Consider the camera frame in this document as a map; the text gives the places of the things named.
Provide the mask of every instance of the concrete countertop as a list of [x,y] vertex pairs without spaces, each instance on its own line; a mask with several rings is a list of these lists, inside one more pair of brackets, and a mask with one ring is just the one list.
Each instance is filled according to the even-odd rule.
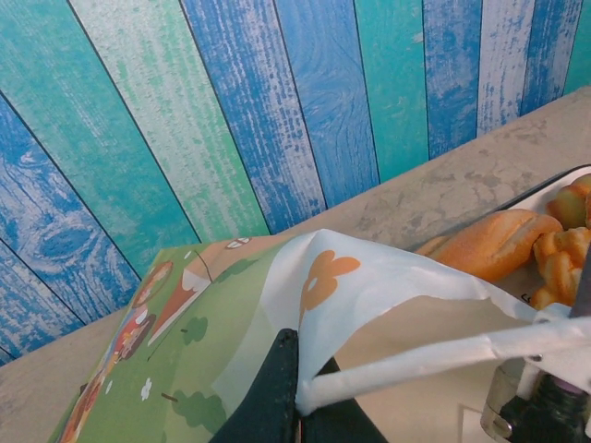
[[[591,88],[421,165],[292,228],[411,248],[591,163]],[[121,317],[96,321],[0,368],[0,441],[47,440]]]

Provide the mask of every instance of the cartoon tree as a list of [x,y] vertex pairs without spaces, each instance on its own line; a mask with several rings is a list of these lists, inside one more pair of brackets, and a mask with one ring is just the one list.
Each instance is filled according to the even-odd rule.
[[238,275],[241,272],[244,272],[248,269],[252,264],[256,263],[257,260],[249,260],[248,258],[242,258],[238,260],[234,265],[230,268],[226,269],[222,272],[217,279],[215,279],[214,283],[222,283],[231,275]]
[[215,434],[226,421],[222,399],[217,395],[205,397],[197,391],[187,397],[182,390],[177,390],[173,396],[165,393],[162,396],[173,403],[173,411],[184,417],[189,427],[203,425]]
[[183,341],[185,345],[189,345],[192,341],[201,341],[205,337],[205,331],[207,330],[207,318],[205,317],[193,317],[187,325],[181,329],[183,332]]

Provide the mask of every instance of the bread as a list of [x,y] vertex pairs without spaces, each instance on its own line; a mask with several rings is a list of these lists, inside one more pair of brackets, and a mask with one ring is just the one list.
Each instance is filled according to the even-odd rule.
[[532,307],[574,304],[589,244],[591,230],[585,227],[540,236],[534,243],[534,255],[545,285],[532,296]]
[[500,210],[458,233],[430,240],[416,253],[495,282],[530,261],[540,235],[560,231],[561,224],[549,215]]
[[557,219],[565,230],[589,227],[591,211],[587,210],[587,196],[591,193],[591,174],[585,174],[564,186],[546,204],[546,212]]

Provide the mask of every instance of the orange flower print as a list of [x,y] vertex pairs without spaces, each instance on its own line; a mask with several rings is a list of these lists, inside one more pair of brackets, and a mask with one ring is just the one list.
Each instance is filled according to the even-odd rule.
[[302,288],[299,321],[302,322],[304,312],[314,309],[329,298],[339,285],[336,277],[348,274],[361,266],[359,260],[353,257],[334,259],[332,250],[321,252],[308,273],[308,279]]

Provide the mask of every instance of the wooden plank wall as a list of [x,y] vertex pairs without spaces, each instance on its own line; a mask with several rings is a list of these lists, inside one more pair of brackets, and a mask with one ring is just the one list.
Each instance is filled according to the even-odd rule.
[[591,82],[590,0],[0,0],[0,365]]

